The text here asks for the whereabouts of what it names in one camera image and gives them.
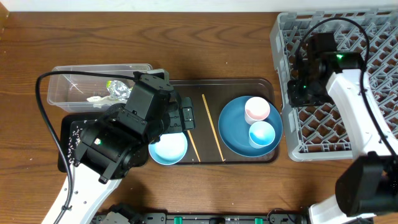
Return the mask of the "pink cup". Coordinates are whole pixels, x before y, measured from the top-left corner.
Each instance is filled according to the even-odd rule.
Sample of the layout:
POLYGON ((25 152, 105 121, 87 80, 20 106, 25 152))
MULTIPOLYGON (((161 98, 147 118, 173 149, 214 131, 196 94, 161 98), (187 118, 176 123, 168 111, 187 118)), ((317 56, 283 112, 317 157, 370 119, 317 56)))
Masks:
POLYGON ((244 119, 252 125, 257 121, 265 120, 270 112, 271 107, 267 100, 258 96, 251 97, 244 106, 244 119))

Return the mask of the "pile of white rice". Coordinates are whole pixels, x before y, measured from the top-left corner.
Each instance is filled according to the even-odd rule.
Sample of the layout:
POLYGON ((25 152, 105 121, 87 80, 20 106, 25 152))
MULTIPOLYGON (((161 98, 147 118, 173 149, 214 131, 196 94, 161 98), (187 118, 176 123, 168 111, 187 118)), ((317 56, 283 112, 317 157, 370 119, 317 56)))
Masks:
POLYGON ((75 149, 80 143, 80 134, 83 129, 83 125, 76 122, 70 126, 70 134, 67 141, 67 159, 69 164, 72 164, 75 160, 75 149))

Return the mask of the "white napkin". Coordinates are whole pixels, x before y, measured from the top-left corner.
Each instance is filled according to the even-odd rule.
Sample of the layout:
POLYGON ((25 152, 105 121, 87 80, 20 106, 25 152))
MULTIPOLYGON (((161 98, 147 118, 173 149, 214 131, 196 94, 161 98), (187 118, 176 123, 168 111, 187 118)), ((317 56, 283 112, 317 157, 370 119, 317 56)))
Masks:
POLYGON ((93 104, 94 108, 102 108, 105 106, 111 106, 116 103, 126 103, 126 100, 118 100, 117 98, 112 98, 109 96, 91 96, 86 99, 88 102, 93 104))

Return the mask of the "light blue bowl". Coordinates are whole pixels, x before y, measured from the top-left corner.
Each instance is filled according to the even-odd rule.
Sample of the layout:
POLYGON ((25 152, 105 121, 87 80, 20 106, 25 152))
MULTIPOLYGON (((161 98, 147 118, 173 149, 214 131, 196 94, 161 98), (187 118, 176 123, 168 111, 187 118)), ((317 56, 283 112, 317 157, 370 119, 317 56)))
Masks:
POLYGON ((184 133, 163 134, 159 142, 149 145, 149 154, 158 164, 169 166, 183 159, 187 149, 184 133))

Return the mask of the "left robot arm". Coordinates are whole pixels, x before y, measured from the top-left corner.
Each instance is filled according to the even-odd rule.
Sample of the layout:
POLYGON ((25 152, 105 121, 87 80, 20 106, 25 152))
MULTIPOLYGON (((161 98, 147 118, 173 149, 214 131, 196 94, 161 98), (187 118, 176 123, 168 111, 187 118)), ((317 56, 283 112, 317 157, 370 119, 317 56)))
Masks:
POLYGON ((89 223, 130 168, 148 158, 163 134, 195 127, 193 102, 175 91, 132 92, 80 134, 72 164, 44 223, 89 223))

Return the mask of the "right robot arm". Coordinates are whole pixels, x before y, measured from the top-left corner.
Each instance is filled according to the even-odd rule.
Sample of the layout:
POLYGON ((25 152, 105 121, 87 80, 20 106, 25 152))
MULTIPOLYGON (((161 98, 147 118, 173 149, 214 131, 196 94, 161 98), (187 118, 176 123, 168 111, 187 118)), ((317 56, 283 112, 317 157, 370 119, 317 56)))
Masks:
POLYGON ((348 223, 397 211, 397 139, 386 124, 366 72, 368 55, 316 52, 296 56, 288 83, 292 106, 331 99, 343 120, 354 162, 330 198, 308 209, 309 223, 348 223))

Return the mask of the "green snack wrapper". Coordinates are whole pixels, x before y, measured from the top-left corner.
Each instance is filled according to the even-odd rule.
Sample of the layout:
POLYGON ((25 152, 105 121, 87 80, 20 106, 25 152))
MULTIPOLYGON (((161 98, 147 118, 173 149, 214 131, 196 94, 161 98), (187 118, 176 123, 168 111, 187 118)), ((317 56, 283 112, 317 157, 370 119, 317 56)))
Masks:
POLYGON ((109 92, 109 97, 116 101, 127 100, 132 91, 132 87, 129 88, 125 83, 119 80, 107 81, 106 88, 109 92))

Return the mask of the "light blue cup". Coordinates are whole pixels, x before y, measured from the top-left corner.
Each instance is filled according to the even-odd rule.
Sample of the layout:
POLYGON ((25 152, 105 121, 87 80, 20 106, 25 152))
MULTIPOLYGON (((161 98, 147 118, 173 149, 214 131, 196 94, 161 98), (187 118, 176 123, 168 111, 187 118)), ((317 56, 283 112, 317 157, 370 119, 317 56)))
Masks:
POLYGON ((275 129, 265 121, 257 121, 249 128, 249 145, 260 149, 270 145, 275 139, 275 129))

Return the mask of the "grey dishwasher rack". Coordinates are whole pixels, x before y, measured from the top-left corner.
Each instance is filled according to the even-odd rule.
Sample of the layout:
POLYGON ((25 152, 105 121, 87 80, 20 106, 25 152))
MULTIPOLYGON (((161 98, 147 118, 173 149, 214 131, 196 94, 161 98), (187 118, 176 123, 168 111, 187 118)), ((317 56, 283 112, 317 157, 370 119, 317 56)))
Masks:
POLYGON ((277 16, 270 41, 282 92, 281 117, 293 161, 352 157, 348 135, 334 104, 293 108, 287 93, 288 81, 297 77, 295 51, 305 53, 300 41, 313 26, 317 26, 315 32, 333 33, 339 51, 364 53, 363 35, 344 18, 361 25, 369 37, 369 84, 387 125, 393 135, 397 134, 397 8, 283 12, 277 16))

